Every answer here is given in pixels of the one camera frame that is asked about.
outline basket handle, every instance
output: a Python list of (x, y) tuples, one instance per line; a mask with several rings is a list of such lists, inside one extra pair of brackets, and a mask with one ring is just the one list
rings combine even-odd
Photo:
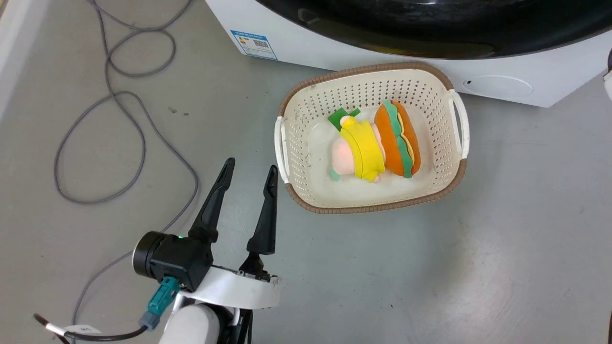
[[(455, 127), (455, 139), (457, 141), (457, 149), (461, 152), (461, 158), (468, 157), (469, 152), (469, 122), (468, 112), (465, 110), (465, 105), (459, 96), (459, 93), (454, 89), (449, 90), (449, 107), (452, 112), (453, 126)], [(459, 136), (459, 126), (457, 126), (457, 117), (455, 116), (455, 107), (457, 107), (459, 116), (459, 125), (461, 126), (461, 137)]]
[(274, 152), (276, 153), (276, 164), (278, 165), (280, 178), (285, 184), (288, 184), (289, 158), (287, 158), (287, 137), (282, 116), (279, 116), (274, 124)]

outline gray floor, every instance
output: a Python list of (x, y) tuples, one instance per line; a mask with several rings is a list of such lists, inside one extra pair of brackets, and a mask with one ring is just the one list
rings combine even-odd
[[(141, 25), (161, 23), (179, 6), (145, 2), (103, 4)], [(144, 80), (113, 76), (113, 83), (142, 97), (204, 190), (227, 157), (237, 159), (214, 246), (218, 264), (237, 267), (275, 162), (278, 104), (296, 83), (325, 71), (239, 54), (202, 0), (170, 31), (178, 53), (169, 69)], [(109, 32), (115, 41), (126, 31), (111, 24)], [(167, 46), (144, 35), (117, 61), (142, 70), (163, 60), (159, 49)], [(51, 343), (32, 313), (68, 324), (88, 277), (160, 229), (193, 187), (139, 115), (149, 150), (133, 190), (94, 207), (56, 193), (56, 147), (78, 114), (105, 94), (102, 66), (94, 11), (82, 0), (53, 1), (0, 126), (2, 343)], [(255, 314), (255, 343), (605, 341), (612, 103), (600, 80), (550, 109), (470, 96), (465, 102), (468, 171), (443, 200), (321, 216), (280, 191), (277, 253), (265, 261), (288, 284), (281, 306)], [(94, 197), (116, 190), (134, 172), (139, 150), (135, 131), (112, 106), (97, 110), (66, 149), (68, 191)], [(174, 231), (185, 233), (193, 216)], [(131, 331), (155, 289), (123, 262), (92, 287), (82, 322), (107, 333)], [(160, 333), (132, 343), (155, 343)]]

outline white plastic basket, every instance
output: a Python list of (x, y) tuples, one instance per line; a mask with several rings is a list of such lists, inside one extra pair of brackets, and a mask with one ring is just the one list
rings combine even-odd
[[(359, 108), (358, 121), (373, 121), (386, 99), (408, 111), (419, 141), (420, 170), (410, 179), (385, 173), (378, 184), (355, 176), (333, 181), (330, 146), (338, 131), (327, 117), (341, 107)], [(380, 211), (435, 200), (457, 186), (467, 164), (468, 116), (438, 69), (420, 62), (374, 65), (293, 88), (281, 105), (274, 141), (280, 176), (304, 208), (325, 214)]]

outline yellow plush clothing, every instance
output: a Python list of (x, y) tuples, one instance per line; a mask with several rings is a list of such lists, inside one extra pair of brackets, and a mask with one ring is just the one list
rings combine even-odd
[(369, 122), (357, 122), (354, 118), (347, 119), (340, 130), (348, 142), (355, 161), (355, 175), (372, 182), (379, 173), (383, 173), (384, 158)]

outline gray cable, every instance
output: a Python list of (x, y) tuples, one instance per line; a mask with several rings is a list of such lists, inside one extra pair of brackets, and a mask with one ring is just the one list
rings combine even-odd
[[(108, 68), (110, 66), (117, 73), (120, 73), (121, 75), (124, 75), (126, 77), (140, 78), (140, 77), (146, 77), (146, 76), (149, 76), (149, 75), (153, 75), (153, 74), (163, 70), (168, 65), (170, 65), (172, 63), (172, 60), (174, 59), (174, 55), (176, 54), (176, 42), (174, 41), (174, 38), (172, 37), (172, 35), (170, 33), (168, 33), (168, 31), (166, 31), (165, 29), (168, 26), (170, 26), (172, 23), (174, 23), (183, 13), (185, 13), (185, 11), (189, 7), (189, 5), (193, 2), (193, 0), (187, 0), (187, 2), (185, 3), (185, 6), (183, 6), (183, 8), (180, 11), (178, 11), (178, 13), (174, 17), (172, 17), (172, 19), (170, 19), (170, 21), (168, 21), (167, 23), (165, 23), (163, 25), (154, 27), (154, 28), (139, 28), (139, 27), (136, 27), (134, 25), (130, 25), (130, 24), (124, 23), (123, 21), (117, 19), (116, 17), (112, 16), (110, 13), (108, 13), (107, 11), (102, 9), (100, 6), (98, 6), (98, 4), (96, 3), (95, 0), (87, 0), (87, 1), (91, 4), (91, 6), (93, 6), (95, 8), (95, 11), (96, 11), (96, 13), (98, 15), (98, 21), (100, 22), (100, 32), (101, 32), (101, 36), (102, 36), (102, 45), (104, 47), (104, 53), (106, 54), (106, 61), (104, 63), (104, 79), (106, 81), (106, 87), (108, 89), (108, 93), (109, 94), (107, 96), (105, 96), (104, 98), (98, 100), (96, 103), (93, 103), (87, 110), (85, 110), (83, 113), (81, 113), (81, 115), (76, 119), (76, 121), (72, 124), (72, 126), (70, 126), (70, 128), (68, 129), (68, 132), (66, 133), (66, 135), (64, 135), (64, 138), (62, 139), (61, 143), (59, 144), (58, 151), (55, 154), (55, 160), (53, 162), (53, 178), (54, 178), (54, 181), (55, 181), (55, 187), (58, 190), (59, 194), (63, 198), (65, 198), (66, 200), (68, 200), (70, 202), (73, 202), (73, 203), (76, 203), (76, 204), (93, 205), (93, 204), (106, 203), (108, 201), (111, 201), (111, 200), (121, 196), (126, 191), (128, 191), (134, 185), (134, 183), (136, 183), (136, 180), (138, 180), (138, 178), (140, 177), (140, 174), (141, 174), (141, 172), (143, 170), (143, 167), (144, 167), (144, 160), (145, 160), (145, 155), (146, 155), (146, 140), (144, 138), (144, 133), (143, 133), (142, 128), (140, 127), (140, 125), (138, 125), (138, 123), (136, 122), (134, 117), (129, 113), (129, 111), (127, 111), (127, 109), (123, 106), (123, 104), (118, 99), (118, 96), (120, 96), (120, 95), (130, 95), (130, 96), (134, 97), (136, 99), (136, 101), (138, 101), (138, 104), (140, 105), (140, 108), (142, 109), (144, 115), (147, 117), (147, 120), (149, 121), (151, 127), (155, 131), (155, 134), (157, 135), (157, 137), (160, 138), (160, 140), (166, 145), (166, 147), (189, 170), (189, 172), (193, 176), (193, 180), (195, 182), (195, 186), (193, 188), (193, 193), (189, 197), (189, 200), (187, 201), (185, 206), (183, 206), (183, 208), (176, 214), (176, 216), (174, 216), (174, 218), (172, 220), (170, 220), (170, 222), (168, 222), (168, 224), (166, 226), (164, 226), (162, 230), (160, 230), (160, 232), (163, 233), (163, 232), (167, 231), (168, 228), (170, 228), (176, 222), (176, 220), (178, 220), (179, 217), (181, 217), (181, 215), (191, 205), (191, 203), (193, 202), (193, 200), (196, 197), (196, 194), (198, 192), (198, 188), (200, 187), (200, 180), (198, 179), (198, 175), (196, 174), (196, 171), (193, 169), (193, 167), (183, 158), (183, 156), (181, 156), (180, 153), (177, 152), (177, 150), (172, 146), (172, 144), (170, 144), (163, 137), (163, 135), (159, 132), (159, 130), (157, 129), (157, 126), (155, 125), (155, 123), (151, 119), (151, 116), (149, 115), (149, 112), (147, 111), (146, 107), (144, 106), (142, 100), (136, 94), (134, 94), (134, 93), (132, 93), (130, 91), (118, 91), (118, 92), (113, 91), (113, 88), (111, 87), (110, 79), (108, 77)], [(105, 28), (104, 28), (104, 20), (102, 18), (102, 14), (106, 15), (108, 18), (116, 21), (117, 23), (125, 26), (126, 28), (130, 28), (130, 29), (132, 29), (134, 31), (132, 31), (127, 36), (123, 37), (112, 48), (108, 49), (108, 44), (106, 42), (106, 31), (105, 31)], [(113, 53), (117, 50), (117, 48), (119, 48), (123, 43), (126, 43), (132, 37), (137, 36), (139, 34), (142, 34), (144, 32), (159, 32), (159, 33), (165, 35), (166, 37), (168, 37), (170, 39), (171, 43), (172, 43), (172, 53), (170, 55), (170, 58), (166, 62), (164, 62), (160, 67), (155, 68), (154, 70), (151, 70), (151, 71), (148, 71), (148, 72), (144, 72), (144, 73), (129, 73), (129, 72), (123, 71), (120, 68), (118, 68), (117, 66), (115, 66), (115, 64), (113, 63), (111, 58), (113, 56)], [(81, 200), (81, 199), (72, 197), (72, 196), (66, 194), (63, 191), (63, 189), (61, 187), (61, 184), (59, 183), (58, 170), (59, 170), (59, 158), (60, 158), (61, 152), (64, 149), (64, 146), (66, 145), (66, 142), (67, 142), (68, 138), (70, 137), (72, 132), (75, 130), (75, 128), (79, 125), (79, 123), (94, 108), (98, 107), (100, 104), (102, 104), (103, 102), (106, 102), (107, 100), (110, 100), (110, 99), (113, 99), (113, 101), (115, 102), (117, 107), (119, 109), (121, 109), (123, 114), (127, 117), (127, 119), (132, 123), (132, 125), (134, 126), (134, 128), (136, 128), (136, 131), (138, 132), (138, 135), (140, 137), (140, 141), (141, 141), (141, 144), (142, 144), (142, 151), (141, 151), (140, 163), (138, 164), (138, 169), (136, 170), (136, 173), (134, 174), (134, 177), (132, 178), (132, 180), (130, 182), (128, 182), (119, 191), (117, 191), (117, 192), (115, 192), (115, 193), (113, 193), (113, 194), (111, 194), (109, 196), (100, 198), (98, 200)], [(112, 261), (110, 264), (108, 264), (105, 267), (103, 267), (100, 271), (98, 271), (93, 277), (91, 277), (89, 279), (89, 281), (85, 284), (85, 287), (83, 288), (79, 298), (76, 301), (76, 306), (75, 306), (75, 309), (74, 309), (74, 311), (72, 313), (72, 324), (73, 325), (77, 323), (77, 316), (78, 316), (79, 308), (81, 306), (83, 298), (85, 297), (85, 293), (87, 292), (87, 290), (89, 289), (91, 284), (98, 277), (100, 277), (100, 275), (102, 275), (106, 270), (109, 270), (111, 267), (113, 267), (118, 262), (122, 261), (123, 259), (127, 258), (131, 254), (132, 254), (131, 252), (128, 252), (128, 253), (120, 256), (119, 258), (117, 258), (114, 261)]]

